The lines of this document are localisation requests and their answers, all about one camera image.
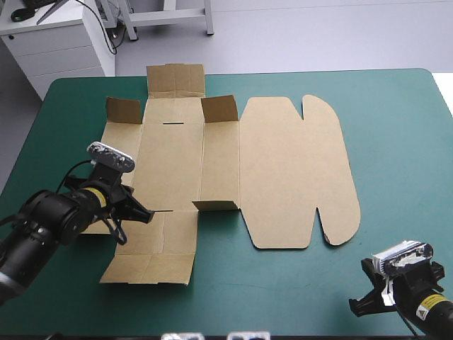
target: flat cardboard box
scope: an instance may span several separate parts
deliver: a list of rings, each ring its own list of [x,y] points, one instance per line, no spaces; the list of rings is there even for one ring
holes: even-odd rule
[[[129,241],[117,246],[101,282],[188,284],[198,210],[241,208],[258,248],[307,247],[316,209],[329,243],[354,235],[360,207],[327,103],[305,96],[302,120],[288,98],[251,98],[239,121],[233,96],[203,98],[202,65],[148,67],[147,74],[142,131],[119,123],[103,142],[127,140],[138,150],[134,196],[157,213],[149,225],[123,222]]]

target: green table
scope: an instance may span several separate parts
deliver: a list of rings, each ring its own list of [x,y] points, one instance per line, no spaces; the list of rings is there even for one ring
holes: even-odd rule
[[[259,251],[241,213],[204,212],[188,287],[101,285],[114,241],[81,236],[57,252],[22,297],[0,308],[0,334],[408,334],[396,314],[358,319],[348,307],[348,298],[371,289],[360,260],[403,239],[434,245],[447,272],[441,283],[453,296],[453,120],[429,72],[211,75],[206,86],[208,96],[233,93],[239,112],[251,96],[288,96],[299,110],[303,94],[329,102],[362,208],[358,233],[331,247],[316,221],[308,249]],[[41,188],[56,189],[64,172],[87,158],[86,146],[103,132],[106,96],[138,98],[144,106],[146,78],[53,83],[0,197],[0,216]]]

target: cable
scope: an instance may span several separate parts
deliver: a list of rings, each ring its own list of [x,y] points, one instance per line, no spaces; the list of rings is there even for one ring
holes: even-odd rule
[[[80,161],[79,163],[77,163],[76,165],[74,165],[72,168],[70,168],[70,170],[68,170],[68,172],[66,173],[66,175],[64,175],[62,181],[59,183],[56,193],[58,193],[58,192],[60,191],[60,189],[62,188],[64,182],[66,181],[66,179],[68,178],[68,176],[71,174],[71,172],[72,172],[76,167],[81,166],[82,164],[86,164],[86,163],[91,163],[91,159],[87,159],[86,161]]]
[[[105,40],[105,43],[107,45],[107,48],[108,48],[108,51],[113,54],[113,55],[116,55],[117,54],[117,47],[119,47],[121,44],[122,44],[122,40],[121,40],[121,43],[120,45],[118,46],[115,46],[115,44],[113,43],[113,41],[108,37],[106,31],[104,30],[104,25],[102,24],[102,21],[100,20],[100,18],[98,17],[98,15],[96,14],[96,12],[90,7],[88,6],[87,4],[85,4],[84,2],[80,1],[80,0],[76,0],[79,4],[81,4],[82,6],[85,6],[96,18],[96,20],[98,21],[99,23],[99,26],[101,27],[101,30],[102,30],[102,33],[104,34],[104,40]]]
[[[116,45],[115,48],[119,48],[119,46],[121,46],[122,42],[123,42],[124,39],[125,39],[126,30],[127,30],[127,28],[126,28],[126,26],[125,26],[125,29],[124,29],[123,32],[122,32],[122,36],[121,36],[120,43],[119,43],[118,45]]]
[[[403,316],[403,313],[401,313],[400,309],[398,308],[398,306],[395,304],[394,305],[395,308],[396,308],[396,312],[398,313],[399,317],[404,321],[404,323],[406,324],[406,326],[409,328],[409,330],[412,332],[412,334],[414,335],[415,339],[416,340],[420,340],[420,338],[418,337],[418,334],[417,332],[415,331],[415,329],[412,327],[412,325],[409,323],[409,321]]]

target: white cabinet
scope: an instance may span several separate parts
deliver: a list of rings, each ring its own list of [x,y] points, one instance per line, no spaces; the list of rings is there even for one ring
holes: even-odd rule
[[[98,14],[93,0],[85,0]],[[69,1],[40,25],[34,18],[13,23],[10,15],[21,1],[6,0],[0,16],[0,36],[41,99],[58,78],[115,76],[115,56],[105,43],[94,15]]]

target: drawer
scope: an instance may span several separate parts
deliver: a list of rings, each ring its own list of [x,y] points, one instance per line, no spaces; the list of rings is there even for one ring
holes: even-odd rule
[[[1,38],[14,57],[92,45],[82,24],[3,35]]]
[[[91,67],[89,69],[75,69],[67,72],[43,74],[42,76],[30,76],[28,81],[38,93],[38,96],[44,100],[45,94],[50,87],[50,84],[60,78],[77,78],[77,77],[103,77],[104,71],[102,67]]]
[[[93,46],[21,55],[16,61],[27,77],[100,66]]]

